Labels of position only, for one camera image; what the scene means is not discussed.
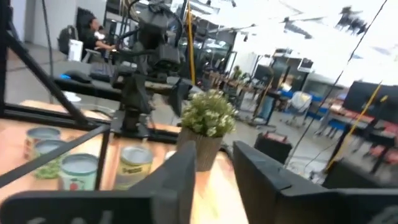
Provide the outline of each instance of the metal stand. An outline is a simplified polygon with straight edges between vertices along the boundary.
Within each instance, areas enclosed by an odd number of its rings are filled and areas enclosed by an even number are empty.
[[[260,113],[260,109],[262,108],[262,106],[264,104],[264,101],[266,99],[267,92],[268,92],[269,88],[271,87],[271,83],[272,83],[273,79],[274,78],[272,77],[272,79],[270,81],[270,84],[264,89],[264,91],[263,91],[263,93],[261,95],[261,100],[257,104],[256,108],[254,109],[252,117],[251,118],[247,117],[246,119],[242,119],[242,118],[238,118],[238,119],[240,119],[241,121],[243,121],[246,124],[248,124],[248,125],[250,125],[252,127],[255,127],[255,128],[261,128],[261,127],[274,128],[274,129],[276,128],[275,125],[269,125],[269,120],[271,119],[272,112],[275,109],[276,100],[274,100],[274,102],[272,102],[271,111],[269,112],[268,117],[266,118],[265,122],[256,121],[256,118],[257,118],[258,114]]]

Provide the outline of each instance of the desk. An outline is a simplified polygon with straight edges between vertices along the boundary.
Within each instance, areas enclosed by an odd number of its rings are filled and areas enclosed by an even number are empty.
[[[90,74],[91,65],[82,62],[59,62],[54,65],[54,81],[55,83],[65,91],[71,91],[88,96],[101,97],[108,100],[120,101],[121,91],[114,89],[110,83],[93,80],[91,84],[79,83],[73,80],[60,78],[60,75],[69,71],[78,70],[87,75]],[[178,77],[167,77],[167,84],[171,88],[172,85],[176,84]],[[201,92],[202,90],[193,86],[190,90],[191,93]]]
[[[25,101],[25,106],[45,108],[61,111],[62,107],[36,101]],[[84,114],[93,118],[105,119],[101,115],[90,111]],[[26,162],[23,158],[25,132],[29,128],[38,126],[32,123],[0,120],[0,174],[16,168]],[[179,131],[173,126],[160,125],[159,128]],[[74,138],[84,134],[84,131],[59,128],[62,139]],[[100,153],[102,136],[97,136],[84,144],[72,149],[73,152],[86,152],[98,156]],[[130,144],[140,144],[135,139],[113,139],[108,145],[106,163],[101,183],[102,190],[111,190],[119,162],[120,148]],[[148,142],[147,145],[154,153],[152,171],[158,168],[163,161],[165,153],[174,150],[175,146],[159,142]],[[36,180],[33,175],[27,174],[9,185],[0,189],[0,203],[8,196],[25,190],[56,190],[56,180]],[[217,155],[216,162],[209,172],[197,173],[195,192],[192,208],[193,224],[245,224],[248,223],[239,190],[236,185],[233,167],[226,155]]]

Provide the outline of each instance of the person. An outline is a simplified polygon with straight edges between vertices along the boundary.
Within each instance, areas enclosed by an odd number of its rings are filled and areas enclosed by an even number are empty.
[[[232,79],[237,80],[241,75],[242,75],[241,68],[239,67],[239,65],[235,66],[234,72],[232,73]]]
[[[98,35],[96,35],[96,32],[98,32],[101,27],[96,17],[90,16],[86,19],[86,21],[88,22],[85,24],[85,26],[82,27],[82,30],[79,33],[79,39],[83,42],[83,49],[115,49],[114,45],[105,44],[102,40],[98,38]],[[84,58],[85,55],[86,51],[84,50],[81,54],[82,58]]]

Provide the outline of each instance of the food can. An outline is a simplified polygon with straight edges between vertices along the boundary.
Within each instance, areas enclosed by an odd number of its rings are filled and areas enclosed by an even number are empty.
[[[48,139],[60,139],[61,132],[56,128],[39,127],[26,132],[24,158],[31,160],[33,147],[36,143]]]
[[[98,158],[87,153],[70,154],[62,159],[58,189],[94,190]]]
[[[56,150],[58,147],[64,145],[66,142],[61,140],[43,140],[34,145],[34,157],[40,157]],[[54,179],[58,177],[60,171],[60,161],[63,156],[51,160],[50,162],[37,168],[34,172],[38,179]]]
[[[115,190],[127,190],[148,176],[154,156],[142,146],[127,146],[121,151]]]

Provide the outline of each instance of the yellow cable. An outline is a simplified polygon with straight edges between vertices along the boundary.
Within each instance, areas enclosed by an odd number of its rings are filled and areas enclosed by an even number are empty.
[[[343,143],[341,145],[341,147],[339,148],[338,152],[336,153],[336,155],[330,160],[330,162],[328,163],[328,165],[326,166],[326,170],[328,170],[330,168],[330,166],[332,165],[332,163],[334,163],[334,161],[341,155],[341,153],[343,153],[343,149],[344,146],[346,145],[346,143],[348,142],[347,139],[349,137],[351,137],[351,135],[353,134],[355,128],[358,125],[359,120],[362,118],[362,116],[366,113],[366,111],[368,110],[368,108],[370,107],[371,103],[373,102],[373,99],[376,97],[379,89],[381,87],[381,82],[379,83],[379,85],[376,87],[376,89],[374,90],[374,92],[372,93],[371,98],[369,99],[369,101],[366,103],[365,107],[363,108],[361,114],[358,116],[358,118],[356,118],[354,125],[351,127],[350,131],[348,132],[347,136],[344,138]]]
[[[193,40],[192,40],[192,18],[191,18],[191,4],[187,2],[187,22],[188,22],[188,47],[189,47],[189,64],[191,71],[192,85],[195,85],[195,62],[193,61]]]

